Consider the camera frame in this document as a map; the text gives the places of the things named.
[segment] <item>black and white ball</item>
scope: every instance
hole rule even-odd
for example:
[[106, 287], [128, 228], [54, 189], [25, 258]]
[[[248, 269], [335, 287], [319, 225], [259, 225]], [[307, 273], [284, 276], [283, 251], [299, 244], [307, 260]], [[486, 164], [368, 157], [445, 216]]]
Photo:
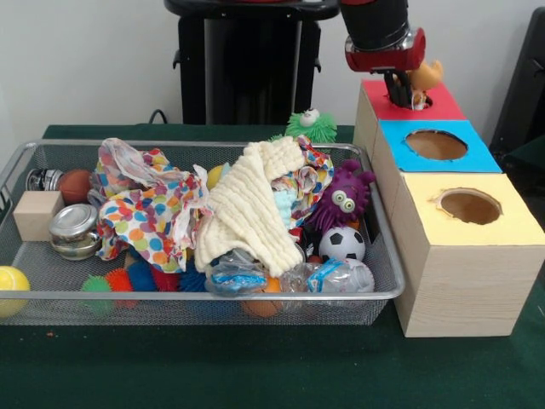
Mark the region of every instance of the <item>black and white ball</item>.
[[318, 251], [324, 262], [331, 258], [362, 261], [365, 256], [364, 238], [353, 228], [330, 228], [322, 237]]

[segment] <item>wooden box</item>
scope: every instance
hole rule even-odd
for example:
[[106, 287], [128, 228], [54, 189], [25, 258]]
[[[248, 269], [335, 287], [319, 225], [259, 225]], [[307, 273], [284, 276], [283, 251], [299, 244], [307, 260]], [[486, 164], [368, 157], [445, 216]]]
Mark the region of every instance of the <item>wooden box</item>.
[[388, 216], [399, 171], [502, 173], [468, 121], [378, 121], [371, 165]]
[[392, 216], [407, 274], [407, 337], [511, 333], [545, 257], [545, 234], [505, 175], [404, 173]]
[[369, 158], [375, 149], [376, 129], [379, 120], [423, 121], [423, 120], [465, 120], [460, 107], [449, 90], [441, 84], [430, 89], [428, 95], [433, 105], [422, 111], [395, 106], [387, 97], [384, 81], [364, 80], [359, 92], [358, 113], [354, 130], [354, 144], [365, 147]]

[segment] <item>black cable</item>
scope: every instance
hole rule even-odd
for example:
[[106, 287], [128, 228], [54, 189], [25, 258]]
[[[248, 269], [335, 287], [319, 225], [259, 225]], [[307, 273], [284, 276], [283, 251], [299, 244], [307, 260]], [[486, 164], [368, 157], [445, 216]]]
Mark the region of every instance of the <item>black cable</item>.
[[160, 109], [156, 109], [155, 111], [153, 111], [153, 114], [150, 117], [150, 120], [148, 121], [149, 124], [153, 124], [153, 121], [155, 120], [155, 117], [157, 117], [157, 114], [161, 115], [161, 119], [163, 120], [163, 124], [167, 124], [169, 122], [167, 120], [167, 117], [164, 114], [164, 112], [161, 111]]

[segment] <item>metal basket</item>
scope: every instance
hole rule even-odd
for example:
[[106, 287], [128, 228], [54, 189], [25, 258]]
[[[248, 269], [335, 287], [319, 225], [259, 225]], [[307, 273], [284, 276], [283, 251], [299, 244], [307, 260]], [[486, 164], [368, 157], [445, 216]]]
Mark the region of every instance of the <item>metal basket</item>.
[[[210, 169], [234, 163], [243, 143], [129, 141], [147, 150], [159, 147], [170, 162], [183, 170], [200, 164]], [[0, 291], [2, 299], [26, 299], [16, 315], [0, 319], [4, 325], [370, 325], [388, 299], [404, 289], [398, 252], [376, 185], [371, 185], [372, 205], [365, 214], [362, 234], [367, 244], [365, 263], [375, 275], [373, 293], [259, 293], [222, 297], [189, 292], [81, 292], [90, 274], [106, 274], [122, 267], [124, 255], [103, 262], [92, 257], [69, 262], [55, 253], [49, 243], [22, 242], [15, 226], [13, 209], [25, 190], [25, 177], [34, 168], [92, 170], [100, 141], [43, 140], [27, 143], [16, 151], [0, 175], [0, 265], [13, 265], [25, 273], [31, 291]], [[358, 147], [347, 144], [317, 145], [328, 152], [334, 164], [357, 158], [362, 169], [369, 160]], [[122, 300], [139, 300], [133, 308], [120, 308]], [[112, 311], [93, 314], [86, 304], [103, 302]], [[274, 308], [262, 318], [253, 306]]]

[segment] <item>purple fuzzy toy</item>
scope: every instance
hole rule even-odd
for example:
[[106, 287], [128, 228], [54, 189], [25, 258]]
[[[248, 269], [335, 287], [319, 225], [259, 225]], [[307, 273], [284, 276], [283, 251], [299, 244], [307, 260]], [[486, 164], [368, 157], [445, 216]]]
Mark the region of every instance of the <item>purple fuzzy toy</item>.
[[340, 167], [335, 167], [333, 181], [308, 219], [317, 230], [325, 233], [330, 228], [346, 226], [364, 214], [369, 203], [369, 185], [375, 181], [375, 174], [356, 174], [355, 171], [359, 169], [356, 159], [345, 160]]

